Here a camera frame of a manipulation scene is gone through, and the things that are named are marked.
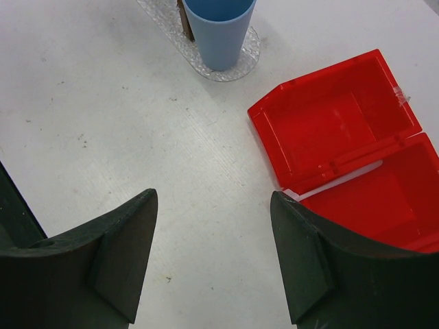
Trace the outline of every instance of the red container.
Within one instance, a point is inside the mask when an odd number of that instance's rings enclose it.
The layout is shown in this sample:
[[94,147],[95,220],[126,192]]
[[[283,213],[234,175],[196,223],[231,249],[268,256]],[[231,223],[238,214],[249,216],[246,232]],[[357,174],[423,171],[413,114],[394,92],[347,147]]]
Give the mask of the red container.
[[418,252],[439,251],[439,158],[379,50],[281,84],[248,114],[283,189],[345,228]]

